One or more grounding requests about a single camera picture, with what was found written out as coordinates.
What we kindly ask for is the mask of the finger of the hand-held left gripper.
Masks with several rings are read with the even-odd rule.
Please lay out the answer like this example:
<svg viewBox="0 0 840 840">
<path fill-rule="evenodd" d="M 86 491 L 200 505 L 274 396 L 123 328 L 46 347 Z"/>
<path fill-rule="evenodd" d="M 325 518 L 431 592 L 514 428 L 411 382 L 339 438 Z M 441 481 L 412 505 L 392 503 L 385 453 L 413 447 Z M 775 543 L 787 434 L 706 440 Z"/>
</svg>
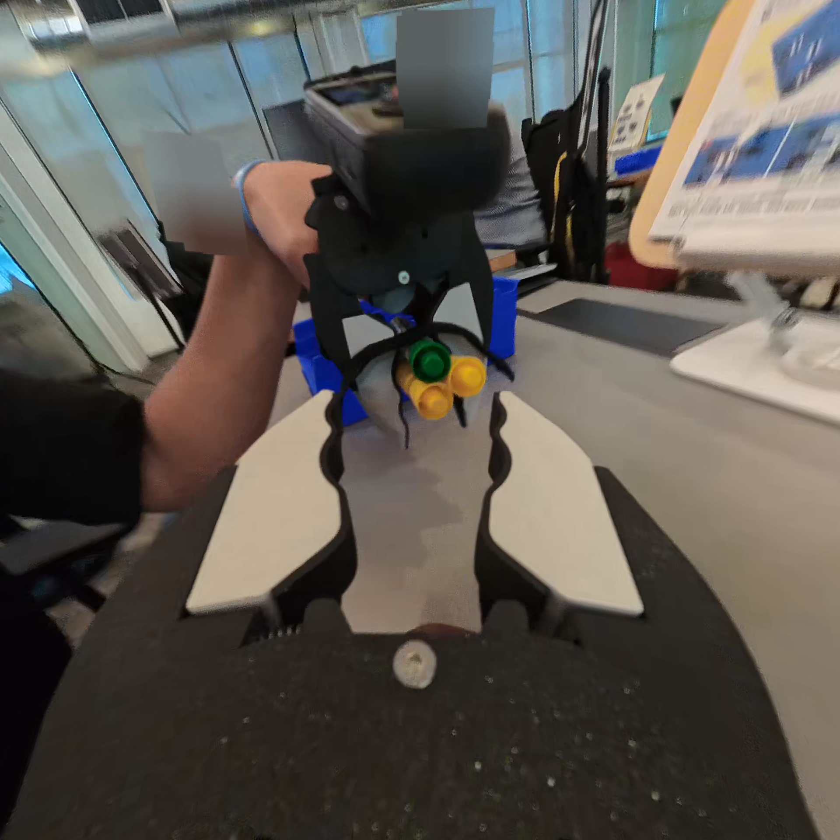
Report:
<svg viewBox="0 0 840 840">
<path fill-rule="evenodd" d="M 489 340 L 485 338 L 480 324 L 480 317 L 471 289 L 450 289 L 444 294 L 438 305 L 438 337 L 451 350 L 452 355 L 475 356 L 486 365 L 486 385 L 480 394 L 467 400 L 455 396 L 454 412 L 458 425 L 467 428 L 471 425 L 480 408 L 480 401 L 492 380 L 495 369 L 505 381 L 516 381 L 515 373 L 508 360 L 499 358 L 489 349 Z"/>
<path fill-rule="evenodd" d="M 379 345 L 396 337 L 390 324 L 369 314 L 343 321 L 344 338 L 350 359 L 357 361 L 358 374 L 350 388 L 359 397 L 375 426 L 388 433 L 403 450 L 410 439 L 404 413 L 406 396 L 396 384 L 397 350 L 383 350 Z"/>
</svg>

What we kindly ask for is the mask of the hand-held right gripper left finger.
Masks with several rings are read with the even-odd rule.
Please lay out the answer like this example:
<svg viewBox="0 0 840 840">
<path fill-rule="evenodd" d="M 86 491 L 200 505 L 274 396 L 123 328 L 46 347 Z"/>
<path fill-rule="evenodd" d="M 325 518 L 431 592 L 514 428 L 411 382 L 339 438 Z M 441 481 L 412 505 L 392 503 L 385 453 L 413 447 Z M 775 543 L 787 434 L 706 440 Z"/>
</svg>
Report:
<svg viewBox="0 0 840 840">
<path fill-rule="evenodd" d="M 250 446 L 186 598 L 189 614 L 262 607 L 301 617 L 312 600 L 341 602 L 358 565 L 342 435 L 342 397 L 325 390 Z"/>
</svg>

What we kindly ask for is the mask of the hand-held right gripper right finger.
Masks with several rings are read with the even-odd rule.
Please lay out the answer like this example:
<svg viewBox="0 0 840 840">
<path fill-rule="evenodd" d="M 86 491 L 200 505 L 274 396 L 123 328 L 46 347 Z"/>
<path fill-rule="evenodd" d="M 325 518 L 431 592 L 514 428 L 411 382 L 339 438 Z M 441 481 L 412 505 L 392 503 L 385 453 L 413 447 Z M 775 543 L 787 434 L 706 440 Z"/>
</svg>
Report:
<svg viewBox="0 0 840 840">
<path fill-rule="evenodd" d="M 490 440 L 474 562 L 481 617 L 499 602 L 519 603 L 527 618 L 640 617 L 642 597 L 583 448 L 509 391 L 493 397 Z"/>
</svg>

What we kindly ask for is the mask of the green white dry-erase marker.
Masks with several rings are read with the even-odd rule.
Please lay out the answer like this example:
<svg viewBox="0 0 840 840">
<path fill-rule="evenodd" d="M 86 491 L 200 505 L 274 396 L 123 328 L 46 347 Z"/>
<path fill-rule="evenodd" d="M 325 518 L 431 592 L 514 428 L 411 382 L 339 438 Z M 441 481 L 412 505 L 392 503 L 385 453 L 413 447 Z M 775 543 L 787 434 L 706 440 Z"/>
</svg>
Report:
<svg viewBox="0 0 840 840">
<path fill-rule="evenodd" d="M 448 348 L 428 337 L 410 344 L 407 360 L 414 376 L 426 384 L 446 381 L 452 368 L 452 355 Z"/>
</svg>

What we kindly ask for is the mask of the person's left forearm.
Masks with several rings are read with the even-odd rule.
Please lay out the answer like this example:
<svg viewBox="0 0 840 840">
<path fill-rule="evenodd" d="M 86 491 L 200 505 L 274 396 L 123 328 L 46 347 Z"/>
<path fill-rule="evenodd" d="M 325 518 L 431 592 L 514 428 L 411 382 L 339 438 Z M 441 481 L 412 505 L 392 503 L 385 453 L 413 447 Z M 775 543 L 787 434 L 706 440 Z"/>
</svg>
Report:
<svg viewBox="0 0 840 840">
<path fill-rule="evenodd" d="M 248 234 L 216 255 L 186 347 L 143 407 L 142 507 L 185 508 L 268 426 L 314 233 Z"/>
</svg>

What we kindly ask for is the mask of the black desk pad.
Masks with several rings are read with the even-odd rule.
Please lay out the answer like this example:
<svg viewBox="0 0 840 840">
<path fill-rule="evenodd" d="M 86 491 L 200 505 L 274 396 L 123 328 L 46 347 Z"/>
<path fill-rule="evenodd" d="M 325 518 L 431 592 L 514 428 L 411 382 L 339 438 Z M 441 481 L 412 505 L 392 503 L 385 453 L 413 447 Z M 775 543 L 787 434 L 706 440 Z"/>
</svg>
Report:
<svg viewBox="0 0 840 840">
<path fill-rule="evenodd" d="M 539 312 L 518 312 L 526 319 L 664 359 L 724 327 L 718 322 L 582 298 Z"/>
</svg>

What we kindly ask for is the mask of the light blue wristband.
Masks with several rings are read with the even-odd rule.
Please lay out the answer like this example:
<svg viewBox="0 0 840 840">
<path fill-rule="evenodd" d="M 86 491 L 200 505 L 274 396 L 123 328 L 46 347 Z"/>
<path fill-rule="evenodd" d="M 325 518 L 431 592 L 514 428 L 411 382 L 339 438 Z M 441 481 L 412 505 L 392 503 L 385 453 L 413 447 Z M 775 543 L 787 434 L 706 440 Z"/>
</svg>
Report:
<svg viewBox="0 0 840 840">
<path fill-rule="evenodd" d="M 259 232 L 257 226 L 255 225 L 254 219 L 249 209 L 248 200 L 245 195 L 245 182 L 249 176 L 249 174 L 258 166 L 268 163 L 269 161 L 266 160 L 256 160 L 251 161 L 242 165 L 234 175 L 233 178 L 233 188 L 235 189 L 238 199 L 240 202 L 241 213 L 243 216 L 244 224 L 247 230 L 254 234 L 257 239 L 263 241 L 261 233 Z"/>
</svg>

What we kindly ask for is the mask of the black yellow backpack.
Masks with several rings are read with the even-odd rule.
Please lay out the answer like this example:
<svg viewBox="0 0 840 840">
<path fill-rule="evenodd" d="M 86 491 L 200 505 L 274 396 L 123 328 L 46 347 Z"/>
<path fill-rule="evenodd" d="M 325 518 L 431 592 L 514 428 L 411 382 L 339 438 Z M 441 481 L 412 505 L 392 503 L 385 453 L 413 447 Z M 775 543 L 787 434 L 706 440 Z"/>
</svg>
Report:
<svg viewBox="0 0 840 840">
<path fill-rule="evenodd" d="M 521 121 L 520 135 L 558 278 L 605 285 L 609 67 L 590 75 L 572 104 Z"/>
</svg>

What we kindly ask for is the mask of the red bag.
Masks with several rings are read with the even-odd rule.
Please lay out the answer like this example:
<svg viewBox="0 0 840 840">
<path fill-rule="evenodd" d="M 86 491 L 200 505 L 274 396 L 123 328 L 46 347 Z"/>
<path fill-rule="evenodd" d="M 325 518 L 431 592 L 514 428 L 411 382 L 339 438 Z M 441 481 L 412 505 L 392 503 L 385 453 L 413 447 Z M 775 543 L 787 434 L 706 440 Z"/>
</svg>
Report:
<svg viewBox="0 0 840 840">
<path fill-rule="evenodd" d="M 629 244 L 613 242 L 605 247 L 605 269 L 608 285 L 651 292 L 672 291 L 679 273 L 675 269 L 645 266 L 633 256 Z"/>
</svg>

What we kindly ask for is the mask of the grey screen on stand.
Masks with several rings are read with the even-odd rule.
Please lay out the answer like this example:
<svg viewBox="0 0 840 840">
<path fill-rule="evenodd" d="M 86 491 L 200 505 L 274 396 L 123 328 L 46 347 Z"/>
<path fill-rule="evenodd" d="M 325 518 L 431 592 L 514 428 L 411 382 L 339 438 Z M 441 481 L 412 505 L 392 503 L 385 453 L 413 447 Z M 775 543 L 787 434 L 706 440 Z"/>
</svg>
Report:
<svg viewBox="0 0 840 840">
<path fill-rule="evenodd" d="M 133 296 L 163 302 L 182 294 L 182 285 L 172 268 L 150 247 L 128 218 L 124 218 L 117 227 L 100 231 L 95 239 L 127 278 Z"/>
</svg>

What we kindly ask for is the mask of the small blue bin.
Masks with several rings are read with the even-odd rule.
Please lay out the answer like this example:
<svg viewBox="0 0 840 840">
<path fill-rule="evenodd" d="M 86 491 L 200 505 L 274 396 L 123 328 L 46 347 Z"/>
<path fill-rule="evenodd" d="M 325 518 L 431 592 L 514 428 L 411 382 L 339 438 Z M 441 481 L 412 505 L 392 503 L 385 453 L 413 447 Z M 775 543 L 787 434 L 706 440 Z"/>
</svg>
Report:
<svg viewBox="0 0 840 840">
<path fill-rule="evenodd" d="M 663 144 L 660 143 L 617 156 L 614 161 L 615 176 L 624 178 L 652 170 L 656 165 L 662 148 Z"/>
</svg>

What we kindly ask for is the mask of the white stand base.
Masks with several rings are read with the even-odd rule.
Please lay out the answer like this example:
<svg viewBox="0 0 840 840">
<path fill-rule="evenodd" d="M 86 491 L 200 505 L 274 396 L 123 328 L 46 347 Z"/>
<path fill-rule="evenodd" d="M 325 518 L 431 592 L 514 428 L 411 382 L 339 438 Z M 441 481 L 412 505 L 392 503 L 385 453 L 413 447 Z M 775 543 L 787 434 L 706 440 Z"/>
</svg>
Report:
<svg viewBox="0 0 840 840">
<path fill-rule="evenodd" d="M 672 372 L 837 427 L 838 319 L 793 308 L 760 272 L 724 278 L 751 319 L 678 352 Z"/>
</svg>

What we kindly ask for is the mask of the white card on stand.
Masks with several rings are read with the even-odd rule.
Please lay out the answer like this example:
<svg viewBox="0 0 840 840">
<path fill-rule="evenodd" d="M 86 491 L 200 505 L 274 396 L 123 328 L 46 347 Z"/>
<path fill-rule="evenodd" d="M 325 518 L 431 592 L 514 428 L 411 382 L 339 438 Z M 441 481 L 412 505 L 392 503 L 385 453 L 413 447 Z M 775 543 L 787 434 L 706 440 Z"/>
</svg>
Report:
<svg viewBox="0 0 840 840">
<path fill-rule="evenodd" d="M 609 154 L 629 154 L 642 148 L 646 142 L 654 101 L 664 79 L 665 74 L 660 74 L 629 88 L 616 115 L 607 146 Z"/>
</svg>

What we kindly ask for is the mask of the wooden board with printed sheet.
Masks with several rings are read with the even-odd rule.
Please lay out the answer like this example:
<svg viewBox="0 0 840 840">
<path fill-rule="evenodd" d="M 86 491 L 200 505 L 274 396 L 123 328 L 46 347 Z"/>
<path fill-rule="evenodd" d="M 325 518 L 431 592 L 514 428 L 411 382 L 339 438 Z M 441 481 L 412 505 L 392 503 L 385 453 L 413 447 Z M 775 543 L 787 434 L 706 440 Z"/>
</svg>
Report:
<svg viewBox="0 0 840 840">
<path fill-rule="evenodd" d="M 838 275 L 839 2 L 728 2 L 633 217 L 660 268 Z"/>
</svg>

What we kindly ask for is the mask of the silver ventilation duct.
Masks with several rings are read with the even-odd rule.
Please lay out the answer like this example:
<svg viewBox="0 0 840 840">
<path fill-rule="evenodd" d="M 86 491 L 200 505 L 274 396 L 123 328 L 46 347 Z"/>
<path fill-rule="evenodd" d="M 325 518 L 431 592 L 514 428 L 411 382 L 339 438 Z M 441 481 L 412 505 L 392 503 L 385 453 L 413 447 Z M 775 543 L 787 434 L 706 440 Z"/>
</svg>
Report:
<svg viewBox="0 0 840 840">
<path fill-rule="evenodd" d="M 2 2 L 2 72 L 50 76 L 120 58 L 314 28 L 400 2 Z"/>
</svg>

